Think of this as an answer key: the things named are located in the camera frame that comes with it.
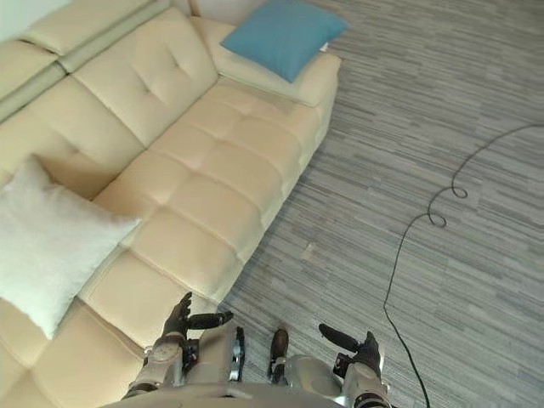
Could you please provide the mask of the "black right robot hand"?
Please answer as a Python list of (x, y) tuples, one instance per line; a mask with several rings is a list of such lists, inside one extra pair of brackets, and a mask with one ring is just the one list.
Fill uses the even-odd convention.
[(352, 353), (352, 355), (343, 353), (337, 355), (332, 368), (335, 375), (344, 379), (350, 365), (361, 363), (370, 368), (378, 378), (382, 377), (382, 357), (379, 353), (379, 344), (372, 332), (368, 331), (365, 340), (360, 342), (325, 323), (319, 324), (318, 329), (328, 341)]

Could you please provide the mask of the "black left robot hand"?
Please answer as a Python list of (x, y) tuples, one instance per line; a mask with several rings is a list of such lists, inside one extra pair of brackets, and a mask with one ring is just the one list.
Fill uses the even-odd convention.
[(173, 307), (171, 314), (164, 323), (162, 335), (179, 333), (187, 337), (189, 330), (207, 330), (220, 327), (234, 317), (230, 311), (211, 314), (192, 314), (192, 292), (186, 293), (181, 300)]

